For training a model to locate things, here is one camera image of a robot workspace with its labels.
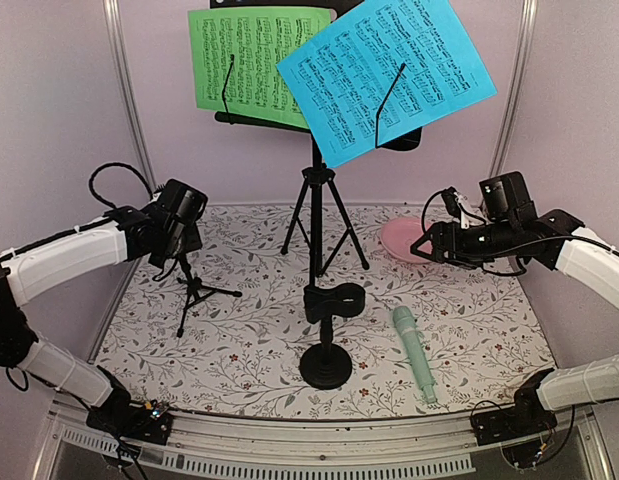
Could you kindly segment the black shock-mount tripod stand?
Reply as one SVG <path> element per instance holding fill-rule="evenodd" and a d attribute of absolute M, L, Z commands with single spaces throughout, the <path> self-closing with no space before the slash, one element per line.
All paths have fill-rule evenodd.
<path fill-rule="evenodd" d="M 177 278 L 181 285 L 186 286 L 185 305 L 182 310 L 182 316 L 179 327 L 176 332 L 177 338 L 182 338 L 184 335 L 185 321 L 188 312 L 195 306 L 207 300 L 215 294 L 229 295 L 235 298 L 240 298 L 243 293 L 238 290 L 227 290 L 219 287 L 204 285 L 198 276 L 192 273 L 191 264 L 188 261 L 187 255 L 202 248 L 200 233 L 195 226 L 186 227 L 183 232 L 179 253 L 176 255 L 178 266 L 184 277 Z"/>

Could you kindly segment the teal toy microphone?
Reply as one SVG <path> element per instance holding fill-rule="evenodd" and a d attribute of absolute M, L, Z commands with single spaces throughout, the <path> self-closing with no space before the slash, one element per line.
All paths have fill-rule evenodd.
<path fill-rule="evenodd" d="M 396 332 L 403 343 L 404 350 L 410 361 L 415 382 L 427 404 L 435 404 L 437 396 L 435 380 L 427 361 L 425 350 L 421 344 L 415 317 L 406 306 L 396 307 L 392 314 Z"/>

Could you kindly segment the black round-base mic stand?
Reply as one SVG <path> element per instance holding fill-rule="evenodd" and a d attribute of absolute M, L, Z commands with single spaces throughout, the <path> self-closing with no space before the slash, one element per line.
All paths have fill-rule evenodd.
<path fill-rule="evenodd" d="M 365 289 L 355 283 L 332 288 L 308 285 L 304 288 L 305 316 L 318 324 L 320 342 L 309 347 L 299 364 L 303 380 L 318 390 L 334 390 L 344 385 L 353 370 L 349 353 L 334 343 L 333 318 L 359 316 L 365 308 Z"/>

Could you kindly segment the blue sheet music paper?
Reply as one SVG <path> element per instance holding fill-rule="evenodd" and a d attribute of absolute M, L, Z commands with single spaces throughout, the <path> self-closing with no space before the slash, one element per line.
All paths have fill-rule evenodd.
<path fill-rule="evenodd" d="M 497 92 L 447 1 L 364 1 L 277 68 L 330 168 Z"/>

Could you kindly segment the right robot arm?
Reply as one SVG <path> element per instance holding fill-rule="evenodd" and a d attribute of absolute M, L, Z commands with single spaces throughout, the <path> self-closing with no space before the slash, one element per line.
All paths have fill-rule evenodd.
<path fill-rule="evenodd" d="M 518 171 L 481 181 L 479 191 L 478 211 L 454 187 L 437 191 L 450 218 L 424 225 L 411 253 L 481 271 L 509 259 L 517 275 L 535 262 L 562 276 L 523 283 L 559 363 L 524 380 L 512 405 L 471 415 L 478 444 L 489 445 L 550 431 L 560 411 L 619 400 L 619 341 L 602 347 L 605 329 L 619 323 L 619 249 L 563 208 L 539 213 Z"/>

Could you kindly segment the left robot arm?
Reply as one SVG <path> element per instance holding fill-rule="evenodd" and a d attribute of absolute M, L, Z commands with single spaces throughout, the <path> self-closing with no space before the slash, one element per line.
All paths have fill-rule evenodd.
<path fill-rule="evenodd" d="M 133 400 L 113 373 L 86 359 L 125 265 L 185 265 L 200 247 L 207 195 L 176 179 L 147 192 L 144 206 L 107 202 L 92 220 L 0 250 L 0 367 L 73 397 L 93 429 L 165 444 L 167 402 Z"/>

